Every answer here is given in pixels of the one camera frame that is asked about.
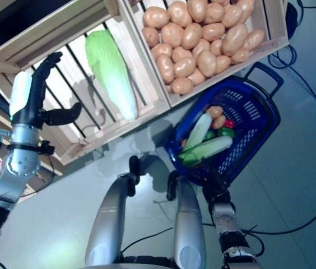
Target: blue plastic basket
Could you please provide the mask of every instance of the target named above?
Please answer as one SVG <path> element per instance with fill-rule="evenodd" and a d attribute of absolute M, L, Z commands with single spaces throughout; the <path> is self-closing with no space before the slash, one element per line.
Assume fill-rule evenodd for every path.
<path fill-rule="evenodd" d="M 248 79 L 255 68 L 264 71 L 277 82 L 270 95 Z M 214 168 L 228 187 L 279 125 L 280 115 L 272 97 L 283 84 L 284 80 L 274 70 L 257 62 L 245 77 L 231 76 L 210 87 L 175 127 L 165 145 L 176 170 L 188 180 L 202 185 L 207 173 Z M 196 167 L 183 166 L 178 159 L 182 150 L 181 143 L 189 137 L 199 117 L 212 105 L 223 107 L 227 119 L 235 122 L 233 144 L 229 149 L 203 160 Z"/>

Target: robotic hand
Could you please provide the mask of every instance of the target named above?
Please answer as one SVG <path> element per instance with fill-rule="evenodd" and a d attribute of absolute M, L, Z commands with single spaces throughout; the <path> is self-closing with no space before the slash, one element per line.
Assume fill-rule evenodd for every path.
<path fill-rule="evenodd" d="M 51 155 L 54 152 L 49 141 L 39 144 L 43 124 L 68 124 L 80 115 L 81 103 L 70 109 L 43 109 L 45 80 L 61 56 L 61 52 L 49 55 L 32 76 L 20 72 L 15 77 L 10 102 L 12 131 L 0 129 L 0 148 L 3 136 L 9 137 L 11 142 L 7 146 L 10 154 L 4 157 L 0 172 L 0 229 L 25 190 L 26 183 L 40 169 L 39 154 Z"/>

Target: silver metal arm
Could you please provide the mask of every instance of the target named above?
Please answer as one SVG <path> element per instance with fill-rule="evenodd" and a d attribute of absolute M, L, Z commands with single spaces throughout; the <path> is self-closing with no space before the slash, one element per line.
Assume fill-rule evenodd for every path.
<path fill-rule="evenodd" d="M 118 176 L 106 193 L 92 227 L 85 264 L 108 265 L 120 256 L 126 214 L 126 198 L 132 196 L 136 176 Z"/>
<path fill-rule="evenodd" d="M 174 225 L 173 258 L 181 269 L 203 269 L 206 265 L 202 216 L 196 194 L 183 177 L 176 179 L 178 210 Z"/>
<path fill-rule="evenodd" d="M 12 127 L 11 143 L 33 146 L 39 144 L 40 129 L 25 124 Z M 2 162 L 0 172 L 0 207 L 12 210 L 26 188 L 26 183 L 40 169 L 38 153 L 13 149 Z"/>

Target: plastic vegetable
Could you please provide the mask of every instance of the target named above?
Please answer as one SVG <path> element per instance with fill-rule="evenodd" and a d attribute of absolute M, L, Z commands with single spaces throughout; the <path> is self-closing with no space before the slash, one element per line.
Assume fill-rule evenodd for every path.
<path fill-rule="evenodd" d="M 218 131 L 219 136 L 229 136 L 231 138 L 234 138 L 235 132 L 233 129 L 226 128 L 226 127 L 221 127 Z"/>
<path fill-rule="evenodd" d="M 184 150 L 194 147 L 197 144 L 201 143 L 209 130 L 210 124 L 212 123 L 212 117 L 204 113 L 201 115 L 196 125 L 194 126 L 190 136 L 188 138 L 187 144 L 185 144 Z"/>
<path fill-rule="evenodd" d="M 179 154 L 178 158 L 181 159 L 183 165 L 194 166 L 199 164 L 202 160 L 228 149 L 232 143 L 233 139 L 229 136 L 217 137 L 184 150 Z"/>
<path fill-rule="evenodd" d="M 230 128 L 230 129 L 233 129 L 235 126 L 235 122 L 231 119 L 227 119 L 223 125 L 223 127 L 227 127 L 227 128 Z"/>
<path fill-rule="evenodd" d="M 94 75 L 123 118 L 135 120 L 138 116 L 137 104 L 127 66 L 111 34 L 107 30 L 91 33 L 86 39 L 86 54 Z"/>
<path fill-rule="evenodd" d="M 208 131 L 208 132 L 205 134 L 203 141 L 213 139 L 214 137 L 215 137 L 215 133 L 214 133 L 213 131 Z"/>

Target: floor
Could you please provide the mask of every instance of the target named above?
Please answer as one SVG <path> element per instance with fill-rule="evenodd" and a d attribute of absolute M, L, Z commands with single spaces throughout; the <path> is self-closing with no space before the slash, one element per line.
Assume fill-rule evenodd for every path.
<path fill-rule="evenodd" d="M 316 10 L 305 10 L 303 24 L 291 44 L 298 52 L 294 67 L 316 91 Z M 316 214 L 316 102 L 291 72 L 279 74 L 285 84 L 274 101 L 281 124 L 230 188 L 244 228 L 258 225 L 256 229 L 264 231 L 291 229 Z M 267 90 L 271 88 L 261 73 L 253 78 Z M 15 269 L 83 267 L 99 204 L 115 176 L 127 171 L 132 154 L 141 157 L 146 174 L 136 196 L 127 200 L 123 246 L 172 226 L 175 203 L 159 203 L 165 201 L 166 179 L 173 168 L 161 145 L 192 103 L 96 150 L 81 160 L 84 168 L 77 170 L 79 162 L 75 163 L 71 169 L 77 171 L 19 204 L 4 226 L 0 261 Z M 201 190 L 196 188 L 196 192 L 203 221 L 209 222 Z M 205 236 L 207 269 L 220 268 L 220 249 L 213 228 L 205 228 Z M 172 239 L 168 231 L 138 243 L 126 254 L 170 256 Z M 266 252 L 259 260 L 264 269 L 316 268 L 316 222 L 293 234 L 262 239 Z M 259 251 L 256 241 L 249 242 Z"/>

